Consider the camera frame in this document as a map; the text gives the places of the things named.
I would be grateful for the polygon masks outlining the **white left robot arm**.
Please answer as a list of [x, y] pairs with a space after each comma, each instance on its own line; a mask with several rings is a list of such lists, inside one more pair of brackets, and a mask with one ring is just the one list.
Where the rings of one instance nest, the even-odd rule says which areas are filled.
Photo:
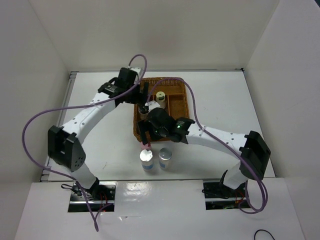
[[145, 104], [148, 91], [140, 90], [142, 75], [139, 67], [122, 67], [117, 77], [98, 88], [89, 107], [62, 126], [53, 125], [48, 130], [48, 156], [82, 186], [81, 193], [88, 200], [97, 198], [103, 187], [85, 163], [82, 144], [90, 131], [119, 104]]

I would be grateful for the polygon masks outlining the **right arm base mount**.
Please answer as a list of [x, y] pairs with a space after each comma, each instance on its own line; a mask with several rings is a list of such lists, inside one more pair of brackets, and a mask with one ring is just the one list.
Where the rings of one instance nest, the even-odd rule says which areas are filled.
[[249, 209], [245, 196], [245, 184], [237, 189], [231, 189], [219, 181], [204, 181], [202, 193], [204, 194], [206, 210], [231, 210], [238, 209], [239, 204], [243, 209]]

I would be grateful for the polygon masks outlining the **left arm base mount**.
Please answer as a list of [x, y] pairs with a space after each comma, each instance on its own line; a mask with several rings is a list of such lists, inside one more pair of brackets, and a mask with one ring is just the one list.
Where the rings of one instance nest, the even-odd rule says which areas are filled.
[[[97, 193], [94, 197], [88, 192], [85, 192], [90, 208], [94, 213], [98, 211], [113, 212], [115, 210], [117, 183], [115, 181], [102, 181], [100, 185], [103, 186], [103, 190], [100, 193]], [[69, 213], [89, 212], [85, 197], [75, 183], [73, 185], [63, 183], [61, 188], [70, 191], [68, 204]]]

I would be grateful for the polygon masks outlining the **silver-capped blue-label jar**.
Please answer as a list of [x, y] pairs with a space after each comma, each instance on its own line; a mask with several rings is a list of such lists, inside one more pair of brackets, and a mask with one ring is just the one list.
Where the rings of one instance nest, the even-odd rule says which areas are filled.
[[160, 149], [159, 165], [163, 170], [167, 170], [172, 164], [172, 151], [169, 148], [163, 147]]
[[151, 150], [143, 149], [139, 155], [140, 163], [144, 171], [151, 171], [154, 167], [153, 153]]

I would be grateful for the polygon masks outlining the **pink-capped spice jar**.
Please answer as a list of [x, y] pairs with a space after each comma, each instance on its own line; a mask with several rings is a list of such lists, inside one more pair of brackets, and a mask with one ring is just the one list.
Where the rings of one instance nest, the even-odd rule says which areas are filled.
[[141, 142], [141, 143], [140, 143], [140, 148], [141, 148], [142, 150], [147, 150], [147, 151], [149, 151], [149, 150], [151, 150], [151, 143], [148, 142], [148, 143], [144, 144], [143, 142]]

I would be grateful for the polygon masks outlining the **yellow-capped spice jar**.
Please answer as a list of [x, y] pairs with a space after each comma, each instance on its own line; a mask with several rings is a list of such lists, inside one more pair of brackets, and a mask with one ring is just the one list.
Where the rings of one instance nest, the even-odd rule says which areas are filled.
[[155, 95], [156, 102], [160, 105], [162, 109], [166, 108], [166, 94], [163, 91], [158, 91]]

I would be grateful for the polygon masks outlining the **brown wicker basket tray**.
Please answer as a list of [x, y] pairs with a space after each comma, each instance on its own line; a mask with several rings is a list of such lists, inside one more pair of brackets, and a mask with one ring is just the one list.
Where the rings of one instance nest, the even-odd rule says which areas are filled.
[[181, 78], [146, 77], [140, 82], [141, 90], [144, 88], [145, 83], [148, 83], [148, 92], [152, 93], [150, 96], [151, 101], [156, 99], [157, 92], [164, 92], [165, 111], [168, 115], [174, 119], [190, 117], [186, 86], [182, 83]]

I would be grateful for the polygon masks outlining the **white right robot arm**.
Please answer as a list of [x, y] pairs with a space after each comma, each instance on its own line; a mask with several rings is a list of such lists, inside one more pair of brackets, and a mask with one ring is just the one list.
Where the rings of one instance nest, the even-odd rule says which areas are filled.
[[202, 126], [190, 118], [174, 119], [159, 107], [151, 110], [137, 126], [144, 144], [165, 138], [174, 143], [204, 146], [236, 157], [239, 162], [226, 170], [220, 179], [219, 191], [225, 197], [231, 196], [246, 181], [260, 183], [265, 177], [271, 150], [256, 131], [248, 134], [226, 132]]

